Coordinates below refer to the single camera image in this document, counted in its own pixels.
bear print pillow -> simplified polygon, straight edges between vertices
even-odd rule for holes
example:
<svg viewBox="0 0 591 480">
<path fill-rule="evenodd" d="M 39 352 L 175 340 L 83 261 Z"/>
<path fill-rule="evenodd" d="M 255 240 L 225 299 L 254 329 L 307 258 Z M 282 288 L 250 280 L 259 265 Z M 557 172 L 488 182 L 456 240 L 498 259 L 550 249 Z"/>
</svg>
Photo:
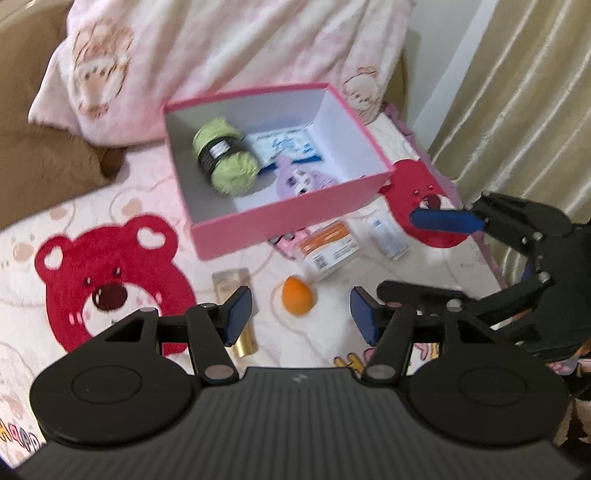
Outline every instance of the bear print pillow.
<svg viewBox="0 0 591 480">
<path fill-rule="evenodd" d="M 101 146 L 164 137 L 172 100 L 330 82 L 368 123 L 410 0 L 75 0 L 29 121 Z"/>
</svg>

red bear print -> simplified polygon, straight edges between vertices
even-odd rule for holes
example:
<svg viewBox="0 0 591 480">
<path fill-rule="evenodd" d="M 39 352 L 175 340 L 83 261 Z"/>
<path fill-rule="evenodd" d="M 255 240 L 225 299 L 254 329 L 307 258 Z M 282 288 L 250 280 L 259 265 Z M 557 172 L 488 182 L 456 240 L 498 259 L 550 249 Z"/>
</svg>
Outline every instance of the red bear print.
<svg viewBox="0 0 591 480">
<path fill-rule="evenodd" d="M 412 159 L 397 161 L 390 181 L 391 184 L 383 187 L 380 193 L 386 198 L 394 218 L 407 234 L 434 248 L 455 247 L 467 238 L 464 234 L 423 230 L 411 224 L 410 214 L 417 208 L 453 208 L 423 162 Z"/>
<path fill-rule="evenodd" d="M 150 236 L 151 245 L 144 246 L 140 236 Z M 35 269 L 46 285 L 47 317 L 57 341 L 71 352 L 141 307 L 156 307 L 166 316 L 195 305 L 189 282 L 172 262 L 177 248 L 177 234 L 155 215 L 100 226 L 74 240 L 58 235 L 45 241 Z M 52 268 L 55 249 L 61 262 Z M 165 343 L 163 354 L 185 348 Z"/>
</svg>

bear face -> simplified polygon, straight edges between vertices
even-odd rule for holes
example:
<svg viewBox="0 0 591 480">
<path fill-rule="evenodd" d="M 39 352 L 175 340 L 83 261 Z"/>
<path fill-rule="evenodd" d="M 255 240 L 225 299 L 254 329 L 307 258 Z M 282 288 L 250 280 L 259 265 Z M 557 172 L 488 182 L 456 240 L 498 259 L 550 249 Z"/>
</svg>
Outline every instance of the bear face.
<svg viewBox="0 0 591 480">
<path fill-rule="evenodd" d="M 378 74 L 376 67 L 361 67 L 356 75 L 343 83 L 342 93 L 347 103 L 365 124 L 373 120 L 379 101 L 381 86 Z"/>
<path fill-rule="evenodd" d="M 423 162 L 411 159 L 397 161 L 390 181 L 391 184 L 383 187 L 380 193 L 385 196 L 394 218 L 407 234 L 434 248 L 455 247 L 467 238 L 467 235 L 423 230 L 411 224 L 410 214 L 417 208 L 453 208 Z"/>
<path fill-rule="evenodd" d="M 151 235 L 149 245 L 141 242 L 143 233 Z M 35 269 L 46 285 L 47 316 L 58 342 L 71 352 L 141 307 L 156 307 L 166 316 L 195 305 L 187 279 L 172 263 L 177 248 L 175 231 L 155 215 L 101 226 L 74 240 L 48 239 L 35 256 Z M 165 344 L 163 352 L 184 348 Z"/>
<path fill-rule="evenodd" d="M 73 88 L 79 97 L 78 110 L 96 119 L 109 110 L 109 102 L 123 87 L 133 41 L 129 28 L 118 28 L 109 19 L 82 28 L 72 51 Z"/>
<path fill-rule="evenodd" d="M 275 164 L 277 165 L 277 195 L 280 198 L 295 197 L 338 184 L 336 179 L 324 173 L 292 164 L 291 158 L 286 155 L 278 155 Z"/>
</svg>

white wall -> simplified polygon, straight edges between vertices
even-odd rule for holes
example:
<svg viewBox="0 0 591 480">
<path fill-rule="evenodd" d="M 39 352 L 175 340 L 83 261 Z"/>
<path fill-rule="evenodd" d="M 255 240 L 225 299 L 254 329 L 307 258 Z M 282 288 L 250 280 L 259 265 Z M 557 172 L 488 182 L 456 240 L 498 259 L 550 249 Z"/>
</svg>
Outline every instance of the white wall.
<svg viewBox="0 0 591 480">
<path fill-rule="evenodd" d="M 428 148 L 466 75 L 498 0 L 418 0 L 408 26 L 407 124 Z"/>
</svg>

circular base plate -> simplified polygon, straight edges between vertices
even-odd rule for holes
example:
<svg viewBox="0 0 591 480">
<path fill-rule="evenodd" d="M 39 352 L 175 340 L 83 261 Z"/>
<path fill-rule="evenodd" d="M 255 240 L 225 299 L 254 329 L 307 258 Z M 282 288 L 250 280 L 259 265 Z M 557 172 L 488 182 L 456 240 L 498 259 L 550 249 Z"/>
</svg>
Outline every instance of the circular base plate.
<svg viewBox="0 0 591 480">
<path fill-rule="evenodd" d="M 417 413 L 450 437 L 483 446 L 531 442 L 564 415 L 564 382 L 511 345 L 462 344 L 421 367 L 408 394 Z"/>
<path fill-rule="evenodd" d="M 192 397 L 181 367 L 126 342 L 65 356 L 35 379 L 30 396 L 51 440 L 93 447 L 154 435 L 174 423 Z"/>
</svg>

